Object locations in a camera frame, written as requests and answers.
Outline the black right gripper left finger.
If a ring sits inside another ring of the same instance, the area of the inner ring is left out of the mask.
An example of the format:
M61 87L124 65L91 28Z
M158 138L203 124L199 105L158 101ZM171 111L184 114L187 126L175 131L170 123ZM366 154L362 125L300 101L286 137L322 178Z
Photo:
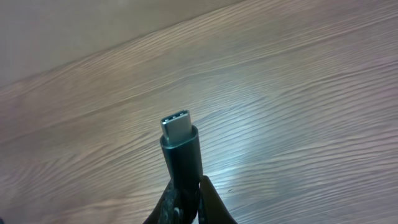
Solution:
M163 191L157 205L144 221L144 224L179 224L180 194L170 180Z

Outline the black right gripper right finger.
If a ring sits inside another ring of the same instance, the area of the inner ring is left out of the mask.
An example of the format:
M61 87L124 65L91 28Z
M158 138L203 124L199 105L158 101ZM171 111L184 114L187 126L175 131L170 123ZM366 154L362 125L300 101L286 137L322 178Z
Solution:
M200 180L198 222L199 224L237 224L206 175Z

